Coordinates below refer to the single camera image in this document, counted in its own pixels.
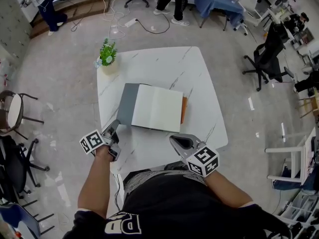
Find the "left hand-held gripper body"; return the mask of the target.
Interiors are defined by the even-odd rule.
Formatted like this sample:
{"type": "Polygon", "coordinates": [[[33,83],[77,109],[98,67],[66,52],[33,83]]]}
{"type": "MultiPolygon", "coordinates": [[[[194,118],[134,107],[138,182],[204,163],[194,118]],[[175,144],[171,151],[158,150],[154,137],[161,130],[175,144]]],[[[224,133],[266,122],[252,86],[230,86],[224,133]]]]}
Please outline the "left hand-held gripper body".
{"type": "Polygon", "coordinates": [[[82,137],[79,143],[81,144],[86,154],[91,153],[94,156],[95,151],[100,146],[107,146],[109,148],[109,154],[112,156],[113,161],[117,161],[121,153],[121,149],[118,146],[119,138],[113,129],[105,131],[104,134],[100,134],[100,132],[96,129],[82,137]]]}

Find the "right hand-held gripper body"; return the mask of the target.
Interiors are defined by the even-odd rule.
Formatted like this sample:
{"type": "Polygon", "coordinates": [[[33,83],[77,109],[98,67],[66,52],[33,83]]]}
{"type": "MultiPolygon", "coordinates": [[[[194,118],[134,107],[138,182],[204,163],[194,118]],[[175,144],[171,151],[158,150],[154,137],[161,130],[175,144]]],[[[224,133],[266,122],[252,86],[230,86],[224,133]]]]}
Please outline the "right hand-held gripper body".
{"type": "Polygon", "coordinates": [[[218,168],[219,153],[207,145],[191,147],[183,151],[183,161],[191,172],[207,177],[218,168]]]}

